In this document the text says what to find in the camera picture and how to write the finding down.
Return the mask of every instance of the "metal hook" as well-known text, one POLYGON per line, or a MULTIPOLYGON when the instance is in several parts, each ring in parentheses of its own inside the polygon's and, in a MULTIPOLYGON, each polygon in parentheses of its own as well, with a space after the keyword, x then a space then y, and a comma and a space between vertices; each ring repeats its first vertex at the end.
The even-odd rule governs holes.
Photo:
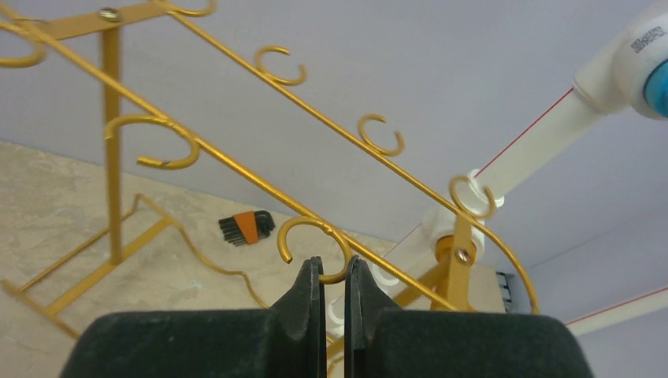
POLYGON ((206 6, 205 9, 202 10, 190 10, 190 9, 180 8, 172 4, 172 2, 170 2, 169 0, 157 0, 157 1, 162 2, 167 6, 169 6, 174 13, 182 14, 186 17, 209 16, 211 13, 215 12, 217 8, 216 0, 209 0, 209 4, 206 6))
POLYGON ((466 206, 462 203, 462 201, 459 200, 459 196, 457 195, 457 184, 458 183, 467 183, 470 184, 471 179, 467 176, 456 176, 450 181, 450 197, 452 198, 452 201, 455 203, 455 205, 458 207, 458 209, 468 215, 469 217, 472 217, 474 219, 487 219, 494 215, 494 212, 496 211, 496 202, 494 201, 494 196, 492 195, 492 191, 489 190, 488 187, 483 188, 484 196, 487 197, 487 203, 488 203, 488 208, 487 212, 478 215, 471 210, 467 209, 466 206))
POLYGON ((120 116, 111 120, 106 124, 104 131, 104 140, 110 141, 118 137, 118 128, 125 126, 126 124, 156 124, 164 128, 168 128, 185 140, 188 145, 190 145, 190 154, 183 159, 173 160, 173 161, 163 161, 158 159, 153 159, 152 157, 140 156, 137 158, 137 164, 144 165, 146 167, 157 168, 157 169, 184 169, 193 165, 199 158, 199 144, 192 137, 190 132, 183 126, 177 124, 173 120, 166 120, 156 116, 150 116, 146 114, 129 114, 126 116, 120 116))
POLYGON ((0 57, 0 67, 6 67, 10 69, 24 69, 26 67, 37 65, 44 60, 44 56, 46 56, 46 49, 37 38, 30 34, 30 32, 25 31, 19 26, 8 24, 2 21, 0 21, 0 30, 6 30, 19 37, 22 37, 26 40, 26 42, 30 43, 33 49, 32 54, 26 55, 24 57, 0 57))
POLYGON ((364 117, 362 117, 359 122, 357 123, 357 129, 359 130, 359 135, 362 137, 362 140, 364 140, 364 143, 368 144, 371 146, 374 150, 376 150, 379 154, 383 154, 385 156, 397 156, 403 152, 403 149, 406 147, 406 144, 403 142, 403 136, 401 135, 400 132, 395 132, 395 137, 397 139, 397 147, 394 150, 386 150, 383 147, 380 147, 373 142, 371 142, 371 139, 369 136, 366 134, 366 130, 364 129, 364 126, 367 121, 369 120, 377 120, 378 122, 386 123, 385 122, 385 117, 379 115, 379 114, 366 114, 364 117))
POLYGON ((346 239, 343 238, 338 228, 335 228, 334 226, 330 225, 329 223, 327 223, 325 220, 322 219, 316 219, 311 217, 295 217, 289 219, 288 221, 283 223, 282 226, 280 226, 277 236, 278 253, 283 258, 283 261, 285 261, 288 264, 292 262, 292 254, 288 249, 288 231, 290 231, 290 229, 293 228, 294 226, 300 224, 309 224, 320 228, 325 234, 333 237, 336 243, 339 244, 341 250, 343 251, 343 259, 345 260, 345 262, 343 263, 343 269, 341 269, 341 271, 338 272, 337 274, 320 275, 320 282, 322 282, 325 285, 330 285, 344 281, 346 279, 346 270, 348 267, 348 263, 353 257, 351 247, 348 245, 346 239))
POLYGON ((279 53, 283 55, 290 55, 290 50, 281 46, 264 46, 260 50, 258 50, 258 52, 255 53, 254 63, 258 71, 261 72, 264 76, 269 77, 273 82, 288 86, 300 85, 301 83, 306 81, 306 77, 308 75, 306 73, 306 67, 304 67, 304 65, 297 66, 297 68, 299 69, 299 77, 294 80, 283 79, 282 77, 273 75, 271 72, 267 71, 265 66, 262 64, 262 56, 266 53, 279 53))

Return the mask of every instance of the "gold wire frame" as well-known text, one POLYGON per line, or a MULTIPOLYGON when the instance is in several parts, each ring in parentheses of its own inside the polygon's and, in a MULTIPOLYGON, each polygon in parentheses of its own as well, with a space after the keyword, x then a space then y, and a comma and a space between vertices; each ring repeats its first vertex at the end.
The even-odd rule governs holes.
MULTIPOLYGON (((438 204, 455 213, 457 218, 455 225, 455 237, 452 243, 448 243, 447 250, 456 250, 456 248, 463 248, 464 250, 470 249, 469 241, 471 228, 473 227, 480 230, 500 248, 500 250, 508 257, 510 262, 517 269, 518 275, 521 277, 527 293, 529 294, 531 311, 532 313, 538 313, 538 300, 536 293, 524 267, 514 256, 513 252, 508 248, 508 246, 497 235, 487 229, 479 221, 480 219, 490 217, 495 211, 493 196, 489 189, 484 189, 488 203, 490 204, 488 212, 484 215, 476 215, 470 212, 457 197, 455 192, 455 185, 457 183, 461 183, 462 181, 467 181, 468 178, 465 176, 455 177, 451 181, 449 191, 455 204, 449 202, 446 200, 446 198, 439 195, 433 189, 427 187, 421 181, 410 175, 407 171, 387 158, 401 154, 403 151, 405 145, 401 133, 395 132, 397 146, 393 150, 378 146, 370 140, 366 134, 366 123, 369 120, 375 120, 384 123, 384 117, 377 114, 367 114, 363 116, 358 122, 358 132, 360 135, 360 139, 358 139, 345 128, 342 128, 333 120, 330 120, 325 115, 310 106, 308 103, 303 101, 301 98, 288 91, 285 88, 286 86, 300 85, 306 81, 306 68, 303 65, 299 65, 299 76, 296 79, 285 79, 273 75, 262 64, 262 57, 264 54, 274 52, 283 55, 289 55, 290 52, 288 49, 285 49, 281 46, 262 47, 255 54, 254 65, 252 65, 241 58, 239 55, 235 54, 225 45, 218 42, 214 37, 207 34, 198 25, 188 20, 188 17, 207 16, 215 10, 216 2, 214 0, 210 0, 208 6, 203 10, 182 9, 173 5, 167 0, 149 0, 148 2, 136 4, 133 6, 125 6, 119 9, 105 8, 101 9, 97 13, 66 17, 64 19, 53 21, 44 21, 22 17, 20 14, 0 3, 0 13, 11 20, 11 23, 0 21, 0 30, 5 30, 20 36, 21 38, 28 41, 33 48, 33 52, 25 57, 0 57, 0 67, 23 68, 37 65, 43 61, 46 56, 46 45, 57 51, 60 55, 71 61, 74 65, 77 65, 82 70, 100 80, 104 84, 103 98, 106 119, 104 142, 106 149, 107 202, 109 207, 108 228, 101 230, 98 234, 94 235, 88 241, 77 247, 74 251, 65 255, 55 264, 41 272, 38 276, 24 285, 18 287, 7 280, 3 280, 2 286, 6 291, 8 291, 11 295, 18 297, 21 301, 25 302, 38 313, 41 313, 44 317, 46 317, 53 324, 57 325, 64 332, 76 338, 78 337, 79 332, 59 319, 57 316, 58 313, 66 306, 69 306, 77 298, 79 298, 85 291, 93 287, 102 278, 111 273, 111 271, 113 271, 119 264, 130 258, 130 256, 132 256, 137 250, 151 241, 165 228, 168 226, 173 226, 179 230, 188 248, 200 261, 222 274, 242 276, 245 284, 247 285, 248 291, 255 299, 255 301, 260 306, 267 307, 267 305, 253 290, 251 282, 249 281, 245 272, 228 271, 213 264, 193 245, 191 240, 188 238, 184 227, 176 220, 174 220, 170 215, 168 215, 167 212, 165 212, 163 209, 156 206, 146 196, 137 194, 131 209, 125 214, 121 213, 121 128, 128 124, 148 123, 156 124, 175 132, 190 146, 191 150, 188 156, 173 161, 161 161, 152 157, 140 156, 137 160, 138 164, 154 169, 185 169, 196 163, 200 152, 204 151, 212 158, 216 159, 223 165, 226 165, 231 170, 250 181, 252 184, 260 187, 263 191, 267 192, 278 201, 293 209, 296 213, 301 214, 301 217, 293 218, 283 224, 278 232, 278 250, 286 263, 290 263, 292 260, 286 239, 288 231, 292 227, 299 224, 313 225, 319 227, 323 232, 325 232, 327 235, 330 235, 335 239, 335 241, 337 241, 341 247, 341 250, 343 251, 343 256, 345 259, 343 269, 334 275, 323 275, 321 277, 322 283, 336 284, 345 279, 347 263, 351 259, 352 250, 354 250, 371 261, 373 264, 380 266, 383 270, 389 272, 397 279, 405 283, 405 285, 407 285, 407 289, 401 294, 404 295, 404 297, 402 297, 402 301, 400 301, 402 304, 405 305, 406 303, 410 303, 414 301, 419 295, 424 295, 432 301, 433 308, 462 311, 471 310, 470 308, 462 308, 461 306, 459 308, 455 307, 450 304, 448 300, 443 298, 443 296, 431 290, 431 287, 434 287, 437 282, 440 282, 440 280, 447 281, 449 279, 446 273, 441 272, 444 267, 442 263, 439 263, 434 268, 430 269, 425 275, 420 277, 419 280, 414 279, 401 269, 390 264, 388 261, 384 260, 382 257, 362 245, 352 236, 332 226, 329 222, 327 222, 327 220, 320 217, 312 210, 306 208, 304 205, 293 199, 291 196, 285 194, 280 189, 274 187, 271 183, 267 182, 260 176, 254 174, 251 170, 241 165, 238 161, 217 149, 212 143, 197 135, 191 129, 186 128, 178 121, 171 118, 167 113, 163 112, 121 84, 119 68, 121 27, 127 24, 140 22, 142 20, 169 15, 174 20, 182 24, 185 28, 207 41, 215 49, 222 52, 222 54, 231 58, 238 65, 242 66, 248 72, 252 73, 261 81, 265 82, 267 85, 273 88, 275 91, 279 92, 285 98, 288 98, 298 107, 319 120, 322 124, 331 128, 334 132, 353 143, 357 148, 365 151, 368 155, 375 158, 377 161, 385 165, 404 180, 414 185, 417 189, 425 193, 438 204), (94 32, 99 32, 101 35, 101 69, 95 67, 95 65, 59 42, 59 40, 62 39, 74 38, 80 35, 91 34, 94 32), (121 98, 127 98, 147 113, 128 114, 121 116, 121 98), (139 202, 146 203, 152 210, 162 215, 162 219, 150 226, 150 228, 148 228, 142 235, 138 236, 130 243, 123 245, 121 241, 121 222, 130 217, 136 211, 139 202), (74 258, 77 254, 80 254, 83 250, 86 250, 90 245, 101 239, 106 234, 109 234, 111 249, 110 258, 89 276, 85 277, 69 291, 63 294, 60 298, 57 298, 48 306, 39 304, 36 300, 27 294, 27 291, 31 287, 44 280, 53 271, 60 268, 63 264, 74 258)), ((468 277, 468 268, 469 265, 462 265, 462 267, 458 269, 466 269, 465 277, 468 277)), ((467 292, 468 282, 459 283, 459 286, 462 287, 461 291, 463 293, 467 292)), ((338 340, 333 340, 331 337, 328 337, 328 341, 330 342, 330 346, 328 348, 327 355, 328 359, 331 361, 328 372, 331 372, 333 366, 342 359, 337 358, 336 355, 343 347, 343 339, 341 338, 338 340)))

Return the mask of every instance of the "bolt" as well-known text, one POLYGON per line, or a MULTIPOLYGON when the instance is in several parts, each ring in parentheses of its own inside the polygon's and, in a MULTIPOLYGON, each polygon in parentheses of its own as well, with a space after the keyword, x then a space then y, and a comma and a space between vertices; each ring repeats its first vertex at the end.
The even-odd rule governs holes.
POLYGON ((457 259, 463 264, 468 264, 469 261, 471 261, 471 255, 463 248, 457 248, 455 256, 457 256, 457 259))
POLYGON ((116 8, 102 8, 98 11, 98 14, 109 22, 121 22, 121 13, 116 8))

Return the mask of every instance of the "blue joint cap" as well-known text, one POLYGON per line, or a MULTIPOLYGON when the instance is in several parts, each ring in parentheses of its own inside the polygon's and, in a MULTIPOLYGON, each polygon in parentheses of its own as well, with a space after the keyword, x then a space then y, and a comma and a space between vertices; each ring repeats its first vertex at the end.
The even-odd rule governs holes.
POLYGON ((643 92, 649 107, 662 117, 668 117, 668 61, 652 71, 643 92))

